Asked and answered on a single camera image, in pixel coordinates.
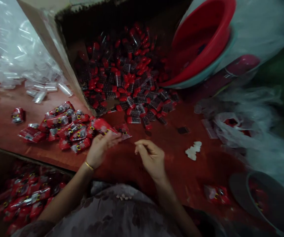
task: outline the red bowl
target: red bowl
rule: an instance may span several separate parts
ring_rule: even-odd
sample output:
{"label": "red bowl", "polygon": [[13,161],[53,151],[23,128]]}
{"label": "red bowl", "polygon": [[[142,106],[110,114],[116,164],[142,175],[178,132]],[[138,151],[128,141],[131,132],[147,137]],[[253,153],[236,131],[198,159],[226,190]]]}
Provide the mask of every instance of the red bowl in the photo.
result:
{"label": "red bowl", "polygon": [[230,37],[235,0],[207,0],[178,27],[168,55],[172,79],[161,87],[183,82],[208,67]]}

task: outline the teal bucket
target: teal bucket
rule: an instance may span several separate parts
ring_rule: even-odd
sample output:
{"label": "teal bucket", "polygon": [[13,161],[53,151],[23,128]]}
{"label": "teal bucket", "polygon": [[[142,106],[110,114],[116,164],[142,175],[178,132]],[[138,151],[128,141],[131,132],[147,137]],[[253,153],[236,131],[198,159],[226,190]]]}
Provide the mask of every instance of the teal bucket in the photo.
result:
{"label": "teal bucket", "polygon": [[219,66],[220,62],[223,60],[223,58],[229,53],[229,51],[232,49],[238,33],[233,27],[231,27],[231,34],[230,34],[230,39],[229,42],[227,43],[224,51],[219,55],[219,57],[212,63],[210,64],[207,68],[205,68],[203,71],[201,71],[199,74],[196,76],[193,76],[192,78],[188,79],[187,81],[183,81],[178,84],[170,85],[170,86],[165,86],[164,88],[173,88],[173,89],[185,89],[191,86],[194,86],[202,81],[204,81],[206,78],[210,77],[213,72],[216,70],[216,68]]}

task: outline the cardboard box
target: cardboard box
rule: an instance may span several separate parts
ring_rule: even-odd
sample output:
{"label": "cardboard box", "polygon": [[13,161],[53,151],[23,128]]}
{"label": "cardboard box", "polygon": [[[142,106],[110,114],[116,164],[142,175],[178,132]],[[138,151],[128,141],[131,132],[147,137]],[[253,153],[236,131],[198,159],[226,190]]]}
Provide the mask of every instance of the cardboard box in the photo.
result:
{"label": "cardboard box", "polygon": [[75,95],[90,108],[72,67],[84,40],[102,31],[121,30],[135,21],[160,32],[166,47],[191,0],[17,0],[43,44],[68,79]]}

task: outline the table surface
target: table surface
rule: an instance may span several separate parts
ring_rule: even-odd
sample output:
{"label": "table surface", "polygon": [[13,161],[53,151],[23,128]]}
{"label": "table surface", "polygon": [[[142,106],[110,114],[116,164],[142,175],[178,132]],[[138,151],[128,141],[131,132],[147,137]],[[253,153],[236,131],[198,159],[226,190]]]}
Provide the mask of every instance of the table surface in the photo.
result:
{"label": "table surface", "polygon": [[[68,98],[61,91],[48,93],[41,105],[35,104],[25,91],[23,86],[17,86],[14,90],[0,89],[0,149],[77,171],[88,151],[79,155],[75,155],[71,150],[63,152],[59,149],[58,141],[26,144],[22,142],[18,133],[28,123],[40,123],[46,112],[64,101],[70,101],[75,109],[81,109],[85,113],[89,111],[76,96]],[[18,107],[26,111],[26,121],[15,125],[11,123],[11,113]],[[104,115],[103,118],[111,125],[117,125],[125,121],[125,114],[115,112]],[[156,199],[154,183],[143,168],[140,156],[134,153],[135,141],[150,139],[165,151],[165,169],[183,205],[203,210],[223,220],[256,225],[257,221],[239,207],[229,190],[232,203],[230,206],[215,205],[206,200],[203,192],[205,184],[228,188],[230,175],[244,171],[244,167],[238,160],[221,151],[220,140],[211,140],[208,137],[201,119],[201,115],[194,114],[193,105],[180,103],[176,110],[166,117],[166,126],[158,121],[152,123],[151,134],[147,134],[141,124],[128,125],[133,137],[108,151],[94,178],[111,183],[135,185],[146,195]],[[177,128],[182,126],[187,126],[190,133],[179,134]],[[202,146],[200,153],[197,153],[197,160],[193,161],[187,157],[185,150],[195,141],[201,141]]]}

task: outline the bangle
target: bangle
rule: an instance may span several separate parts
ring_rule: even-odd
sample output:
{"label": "bangle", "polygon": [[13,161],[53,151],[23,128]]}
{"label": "bangle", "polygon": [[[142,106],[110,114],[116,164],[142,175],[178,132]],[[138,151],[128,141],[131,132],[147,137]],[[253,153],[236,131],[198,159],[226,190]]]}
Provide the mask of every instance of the bangle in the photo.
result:
{"label": "bangle", "polygon": [[86,164],[92,171],[94,171],[94,168],[91,167],[91,166],[87,163],[87,161],[85,161],[85,164]]}

